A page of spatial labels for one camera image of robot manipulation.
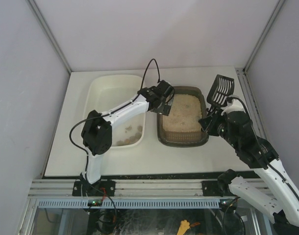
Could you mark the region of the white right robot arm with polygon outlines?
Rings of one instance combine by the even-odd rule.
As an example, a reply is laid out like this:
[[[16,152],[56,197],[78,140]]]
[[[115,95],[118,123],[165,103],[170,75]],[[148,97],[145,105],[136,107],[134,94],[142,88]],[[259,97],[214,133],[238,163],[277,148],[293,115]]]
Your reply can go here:
[[[202,131],[223,138],[237,157],[268,186],[273,197],[251,186],[229,169],[218,178],[221,194],[230,192],[266,215],[279,235],[299,235],[299,190],[287,174],[279,155],[257,136],[244,102],[234,95],[208,95],[207,117],[199,120]]]

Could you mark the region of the black litter scoop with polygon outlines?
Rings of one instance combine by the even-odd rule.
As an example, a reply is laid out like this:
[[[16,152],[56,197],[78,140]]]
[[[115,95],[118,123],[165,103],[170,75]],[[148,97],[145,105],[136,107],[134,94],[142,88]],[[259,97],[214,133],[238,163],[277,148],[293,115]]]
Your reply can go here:
[[[234,93],[235,82],[233,78],[217,74],[213,85],[207,95],[206,101],[211,105],[207,118],[211,122],[216,112],[221,112],[227,106],[227,97]]]

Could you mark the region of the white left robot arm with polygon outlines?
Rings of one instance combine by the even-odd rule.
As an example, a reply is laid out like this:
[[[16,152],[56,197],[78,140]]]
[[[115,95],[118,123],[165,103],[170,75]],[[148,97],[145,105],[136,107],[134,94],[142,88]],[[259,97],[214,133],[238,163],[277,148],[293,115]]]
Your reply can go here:
[[[168,116],[172,107],[175,89],[165,81],[157,86],[142,88],[130,100],[104,113],[93,110],[84,122],[81,132],[83,145],[88,151],[87,165],[82,175],[94,184],[101,178],[103,155],[112,146],[113,131],[133,117],[153,112]]]

